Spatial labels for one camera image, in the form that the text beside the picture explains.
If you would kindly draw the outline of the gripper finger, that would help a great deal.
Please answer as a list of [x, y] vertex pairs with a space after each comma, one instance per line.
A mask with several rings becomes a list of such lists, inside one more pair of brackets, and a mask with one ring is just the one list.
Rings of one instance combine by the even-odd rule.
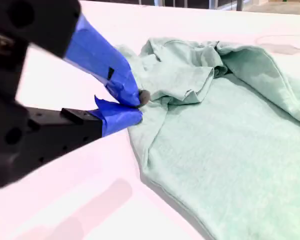
[[140, 108], [150, 99], [126, 58], [89, 23], [77, 0], [1, 0], [0, 32], [94, 76], [123, 105]]
[[74, 145], [65, 143], [62, 146], [64, 153], [71, 152], [86, 144], [117, 133], [128, 127], [139, 124], [143, 114], [137, 107], [94, 98], [96, 109], [77, 110], [63, 108], [61, 114], [75, 125], [81, 127], [82, 134], [79, 143]]

